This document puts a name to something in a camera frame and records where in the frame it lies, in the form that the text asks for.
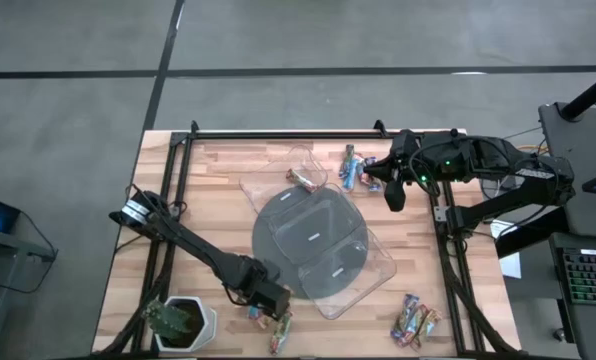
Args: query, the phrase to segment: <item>succulent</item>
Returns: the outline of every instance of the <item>succulent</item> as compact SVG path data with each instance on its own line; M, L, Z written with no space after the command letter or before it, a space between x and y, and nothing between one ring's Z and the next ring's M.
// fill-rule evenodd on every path
M142 313L143 319L158 335L168 339L177 340L191 332L187 322L191 315L172 305L165 305L158 300L152 300Z

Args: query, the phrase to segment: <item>white paper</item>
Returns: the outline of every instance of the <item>white paper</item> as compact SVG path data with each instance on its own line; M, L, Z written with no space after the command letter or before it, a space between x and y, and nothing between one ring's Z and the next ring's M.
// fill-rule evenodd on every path
M505 230L512 223L500 220L494 220L491 222L491 236L497 238L501 231ZM509 234L512 231L518 229L517 226L512 227L511 229L505 231L505 234ZM522 274L520 273L520 254L513 253L509 256L506 256L500 259L500 268L502 269L502 274L505 276L510 276L516 279L521 279Z

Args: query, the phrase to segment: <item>candy bar wrapper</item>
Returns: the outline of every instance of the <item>candy bar wrapper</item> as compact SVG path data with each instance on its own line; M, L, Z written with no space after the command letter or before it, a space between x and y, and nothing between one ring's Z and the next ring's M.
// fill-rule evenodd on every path
M354 157L354 145L348 144L345 149L345 159L340 164L340 171L338 171L338 177L344 179L349 175L349 168L351 167L351 159Z
M400 347L405 347L407 344L404 342L405 331L409 320L414 314L414 310L418 305L420 298L416 295L407 294L403 302L403 310L396 318L396 322L391 329L391 337L396 340L396 344Z
M287 311L285 315L283 315L278 324L276 325L276 329L274 330L273 335L271 336L271 343L269 344L269 352L271 355L278 355L282 348L284 347L285 343L287 342L287 338L289 337L289 326L291 325L291 317L293 314L291 311Z
M285 177L287 178L287 180L291 181L292 183L294 183L296 185L301 185L302 187L307 189L307 191L309 191L309 192L314 192L314 191L318 190L318 185L314 184L306 177L298 174L298 172L294 169L287 170L287 174L285 175Z
M247 318L250 320L255 320L261 329L266 329L272 321L272 319L269 316L264 315L262 311L260 311L260 309L253 306L249 307L249 311L247 312Z
M362 157L354 155L351 159L351 165L349 166L349 174L342 183L342 189L345 192L349 192L354 189L354 179L356 178L356 166L362 162Z
M438 311L435 309L430 309L427 312L427 316L425 316L425 319L422 321L422 324L420 325L418 335L411 343L411 346L415 350L419 350L422 347L422 343L425 342L425 340L427 340L427 336L431 334L431 332L434 330L434 327L439 321L440 314L438 313Z
M375 156L371 156L365 159L365 165L371 165L375 162ZM382 191L382 184L380 183L380 180L374 178L373 176L369 176L369 191Z
M367 159L363 159L361 162L358 163L358 166L356 166L356 174L358 174L358 179L360 179L361 183L369 185L371 181L371 176L365 174L366 161Z
M418 306L418 308L416 308L413 316L411 317L411 319L409 319L409 322L407 323L407 327L405 328L405 337L402 340L404 345L401 346L407 346L411 344L416 335L418 335L418 329L420 328L420 324L422 324L422 321L424 320L425 316L427 316L428 311L429 310L427 310L427 307L425 305L420 305Z

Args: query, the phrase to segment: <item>black desk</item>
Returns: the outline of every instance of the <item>black desk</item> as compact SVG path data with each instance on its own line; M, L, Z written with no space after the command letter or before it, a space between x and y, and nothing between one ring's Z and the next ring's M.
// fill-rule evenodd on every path
M540 120L550 154L567 158L571 164L576 195L565 206L503 236L496 244L500 257L548 238L552 253L557 246L596 248L596 194L582 191L583 183L596 178L596 108L580 115L581 121L571 123L561 118L559 106L541 106ZM542 265L555 273L550 260L545 259ZM596 306L572 305L562 287L559 295L563 325L570 327L578 352L584 359L596 360Z
M582 184L596 177L596 108L580 115L581 121L563 120L556 105L538 109L552 156L569 160L574 171L576 196L564 206L570 232L596 236L596 194L582 191Z

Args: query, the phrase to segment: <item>clear plastic plate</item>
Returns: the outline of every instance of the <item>clear plastic plate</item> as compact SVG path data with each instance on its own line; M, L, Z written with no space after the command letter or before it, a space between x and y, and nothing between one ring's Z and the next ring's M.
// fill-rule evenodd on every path
M324 256L300 269L305 293L327 319L338 318L347 309L396 274L396 263L366 227L359 227ZM319 297L328 288L334 295Z
M267 221L282 253L297 265L322 254L363 224L358 209L334 184L323 186Z

